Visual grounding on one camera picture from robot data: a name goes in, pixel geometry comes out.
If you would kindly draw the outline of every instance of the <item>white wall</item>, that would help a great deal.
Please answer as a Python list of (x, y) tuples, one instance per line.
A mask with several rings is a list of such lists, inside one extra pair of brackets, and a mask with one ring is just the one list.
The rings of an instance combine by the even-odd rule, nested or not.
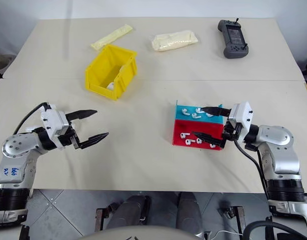
[(38, 19), (103, 17), (274, 17), (307, 62), (307, 0), (0, 0), (0, 53), (17, 54)]

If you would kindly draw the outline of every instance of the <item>controller screen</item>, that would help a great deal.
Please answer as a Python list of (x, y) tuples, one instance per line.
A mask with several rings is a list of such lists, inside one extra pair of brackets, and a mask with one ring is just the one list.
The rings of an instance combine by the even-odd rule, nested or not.
[(230, 41), (235, 45), (244, 45), (244, 37), (241, 33), (240, 27), (236, 26), (227, 26), (228, 34), (230, 37)]

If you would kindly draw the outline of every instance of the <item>gray floor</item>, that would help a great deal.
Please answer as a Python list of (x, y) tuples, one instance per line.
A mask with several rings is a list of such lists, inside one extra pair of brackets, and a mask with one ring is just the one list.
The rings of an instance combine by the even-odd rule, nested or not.
[[(75, 240), (89, 235), (95, 229), (97, 208), (105, 208), (112, 202), (121, 203), (131, 195), (151, 196), (149, 225), (174, 228), (177, 216), (177, 192), (139, 192), (139, 191), (89, 191), (89, 190), (38, 190), (33, 191), (28, 201), (30, 240)], [(270, 215), (266, 197), (253, 193), (194, 193), (203, 220), (205, 231), (238, 231), (236, 219), (226, 219), (218, 209), (224, 203), (244, 206), (246, 224), (264, 220)], [(220, 233), (217, 240), (238, 240), (238, 235)], [(263, 240), (264, 230), (256, 229), (253, 240)]]

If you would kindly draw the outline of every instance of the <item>white earbud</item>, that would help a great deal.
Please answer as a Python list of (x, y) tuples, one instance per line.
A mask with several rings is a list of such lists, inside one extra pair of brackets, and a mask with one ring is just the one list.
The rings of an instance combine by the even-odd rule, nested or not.
[(180, 133), (180, 138), (185, 139), (186, 136), (189, 136), (189, 135), (190, 135), (190, 133), (188, 133), (188, 132), (182, 132), (182, 133)]
[(189, 115), (190, 115), (190, 113), (187, 112), (187, 109), (186, 109), (186, 108), (181, 109), (181, 111), (182, 111), (182, 114), (183, 114), (183, 115), (186, 115), (186, 116), (189, 116)]
[(193, 114), (191, 114), (191, 116), (192, 116), (192, 118), (193, 119), (200, 119), (202, 116), (197, 116), (197, 113), (193, 113)]
[(195, 143), (195, 142), (196, 142), (196, 140), (192, 140), (192, 139), (186, 139), (185, 140), (186, 145), (190, 145), (190, 144)]
[(200, 107), (197, 107), (197, 108), (195, 109), (195, 112), (196, 112), (197, 114), (203, 114), (203, 113), (204, 113), (204, 111), (201, 111), (201, 108), (200, 108)]

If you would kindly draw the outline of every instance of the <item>yellow-white package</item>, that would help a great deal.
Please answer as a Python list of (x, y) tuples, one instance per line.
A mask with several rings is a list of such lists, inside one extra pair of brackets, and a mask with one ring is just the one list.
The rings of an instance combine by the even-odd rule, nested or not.
[(99, 39), (98, 41), (96, 41), (95, 43), (92, 43), (91, 46), (99, 51), (103, 46), (112, 43), (113, 41), (115, 41), (116, 39), (122, 37), (123, 35), (129, 33), (133, 28), (127, 24), (125, 24), (124, 26), (116, 29), (115, 31), (113, 31), (112, 33), (110, 33), (109, 35)]
[(156, 35), (152, 40), (152, 48), (162, 52), (198, 43), (195, 33), (190, 30)]

